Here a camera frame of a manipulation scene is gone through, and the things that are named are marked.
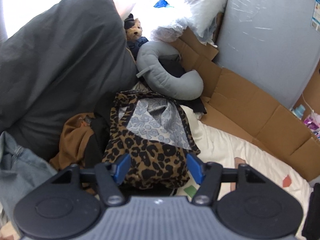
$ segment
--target cardboard box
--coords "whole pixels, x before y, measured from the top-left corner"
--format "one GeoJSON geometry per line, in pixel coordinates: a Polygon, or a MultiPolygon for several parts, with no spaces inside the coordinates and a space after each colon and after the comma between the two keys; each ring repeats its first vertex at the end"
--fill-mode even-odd
{"type": "Polygon", "coordinates": [[[269,94],[238,74],[212,62],[218,50],[198,42],[190,30],[173,45],[182,66],[204,81],[207,114],[201,121],[260,147],[310,181],[320,175],[320,141],[269,94]]]}
{"type": "MultiPolygon", "coordinates": [[[[317,114],[320,114],[320,72],[319,71],[320,71],[320,61],[318,62],[316,70],[313,73],[311,79],[309,80],[308,85],[303,91],[304,99],[317,114]]],[[[307,104],[304,102],[302,96],[300,96],[299,100],[297,101],[294,107],[297,107],[300,104],[303,104],[304,107],[306,108],[306,111],[302,118],[302,120],[304,120],[311,113],[311,110],[309,109],[307,104]]]]}

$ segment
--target gray neck pillow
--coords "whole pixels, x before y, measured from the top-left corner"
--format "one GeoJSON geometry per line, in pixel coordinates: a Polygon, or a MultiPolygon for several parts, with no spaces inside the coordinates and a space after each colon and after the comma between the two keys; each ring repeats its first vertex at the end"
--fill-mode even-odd
{"type": "Polygon", "coordinates": [[[178,99],[193,100],[201,96],[203,81],[196,70],[176,78],[160,64],[158,58],[175,58],[179,52],[162,41],[149,41],[141,46],[137,56],[137,77],[143,76],[149,87],[159,94],[178,99]]]}

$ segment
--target light blue denim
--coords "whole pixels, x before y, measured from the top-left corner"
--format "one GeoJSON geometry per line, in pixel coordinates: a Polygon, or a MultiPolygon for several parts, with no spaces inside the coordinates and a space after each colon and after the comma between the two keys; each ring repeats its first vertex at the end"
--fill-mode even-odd
{"type": "Polygon", "coordinates": [[[13,209],[18,201],[56,173],[31,150],[17,145],[9,133],[0,135],[0,203],[14,226],[13,209]]]}

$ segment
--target stuffed animal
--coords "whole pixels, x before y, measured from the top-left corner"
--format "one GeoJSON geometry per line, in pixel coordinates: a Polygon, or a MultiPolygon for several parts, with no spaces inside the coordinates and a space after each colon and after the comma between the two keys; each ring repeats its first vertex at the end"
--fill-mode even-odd
{"type": "Polygon", "coordinates": [[[132,13],[124,20],[124,29],[128,47],[134,57],[134,60],[137,60],[140,47],[148,42],[148,39],[146,37],[142,37],[141,23],[138,18],[133,19],[132,13]]]}

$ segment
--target circular pad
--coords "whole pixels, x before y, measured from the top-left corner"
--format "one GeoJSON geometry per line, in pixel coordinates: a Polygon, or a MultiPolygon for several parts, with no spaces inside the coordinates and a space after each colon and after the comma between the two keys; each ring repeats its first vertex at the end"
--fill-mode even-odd
{"type": "Polygon", "coordinates": [[[218,217],[227,228],[254,239],[294,235],[301,223],[301,212],[298,201],[286,193],[273,194],[269,188],[235,190],[217,204],[218,217]]]}
{"type": "Polygon", "coordinates": [[[100,202],[71,185],[39,187],[14,209],[19,229],[31,239],[73,238],[86,232],[100,215],[100,202]]]}

